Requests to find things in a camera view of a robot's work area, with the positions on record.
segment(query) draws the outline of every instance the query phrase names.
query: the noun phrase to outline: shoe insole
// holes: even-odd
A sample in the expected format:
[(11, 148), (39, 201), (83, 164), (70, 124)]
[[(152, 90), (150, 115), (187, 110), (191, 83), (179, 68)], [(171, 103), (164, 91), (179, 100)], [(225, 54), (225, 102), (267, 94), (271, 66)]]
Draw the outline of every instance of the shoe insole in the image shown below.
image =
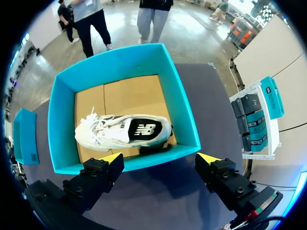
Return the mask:
[(133, 119), (131, 121), (128, 135), (130, 141), (151, 140), (157, 137), (162, 130), (162, 124), (159, 121), (150, 119)]

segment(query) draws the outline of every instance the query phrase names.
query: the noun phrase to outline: black t-shirt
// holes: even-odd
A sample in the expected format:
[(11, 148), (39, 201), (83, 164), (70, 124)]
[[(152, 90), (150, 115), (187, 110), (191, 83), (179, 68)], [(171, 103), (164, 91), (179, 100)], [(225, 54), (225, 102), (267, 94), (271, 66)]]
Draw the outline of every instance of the black t-shirt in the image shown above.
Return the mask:
[(65, 18), (66, 21), (71, 20), (71, 12), (69, 11), (69, 9), (64, 6), (64, 5), (60, 5), (59, 9), (58, 9), (58, 15), (59, 16), (63, 16)]
[(140, 8), (169, 11), (173, 4), (173, 0), (141, 0)]

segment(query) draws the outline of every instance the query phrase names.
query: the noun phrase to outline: shoe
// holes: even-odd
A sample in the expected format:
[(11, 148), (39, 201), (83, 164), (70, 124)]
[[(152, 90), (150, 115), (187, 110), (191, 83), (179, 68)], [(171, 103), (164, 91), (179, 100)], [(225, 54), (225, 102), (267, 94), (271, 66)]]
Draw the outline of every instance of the shoe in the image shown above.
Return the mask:
[(80, 40), (80, 38), (77, 37), (71, 43), (74, 44), (74, 43), (78, 42), (79, 40)]
[(106, 50), (109, 51), (113, 49), (112, 43), (106, 45)]
[(147, 40), (143, 40), (141, 38), (139, 38), (138, 40), (138, 44), (147, 44), (147, 43), (148, 43)]
[(97, 116), (93, 111), (75, 130), (77, 142), (92, 150), (153, 147), (164, 143), (172, 133), (171, 124), (162, 116)]

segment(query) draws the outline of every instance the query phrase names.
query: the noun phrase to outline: shoelace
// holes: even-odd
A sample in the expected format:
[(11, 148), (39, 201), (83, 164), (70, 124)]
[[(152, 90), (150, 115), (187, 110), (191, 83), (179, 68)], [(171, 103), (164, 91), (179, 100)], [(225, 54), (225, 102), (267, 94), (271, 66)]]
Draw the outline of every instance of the shoelace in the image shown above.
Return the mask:
[(97, 113), (94, 112), (94, 107), (92, 109), (91, 114), (86, 116), (86, 119), (81, 119), (81, 123), (87, 125), (91, 130), (91, 138), (94, 140), (95, 143), (100, 144), (102, 141), (100, 138), (103, 136), (98, 137), (97, 132), (101, 130), (109, 129), (108, 125), (111, 125), (111, 121), (113, 121), (114, 115), (105, 115), (105, 116), (97, 116)]

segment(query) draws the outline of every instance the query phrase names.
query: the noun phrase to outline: black pants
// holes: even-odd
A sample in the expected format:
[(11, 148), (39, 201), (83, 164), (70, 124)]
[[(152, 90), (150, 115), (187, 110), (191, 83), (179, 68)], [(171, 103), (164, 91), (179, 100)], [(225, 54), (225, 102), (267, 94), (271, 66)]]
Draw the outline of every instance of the black pants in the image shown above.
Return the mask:
[(83, 52), (87, 58), (94, 55), (91, 42), (91, 25), (93, 25), (93, 27), (98, 31), (105, 45), (111, 43), (111, 37), (106, 28), (106, 20), (103, 10), (76, 22), (78, 34), (83, 46)]
[(73, 41), (73, 37), (72, 37), (72, 28), (75, 28), (76, 29), (76, 24), (73, 20), (70, 20), (68, 22), (68, 25), (66, 26), (66, 32), (67, 32), (67, 37), (68, 37), (68, 40), (70, 42)]

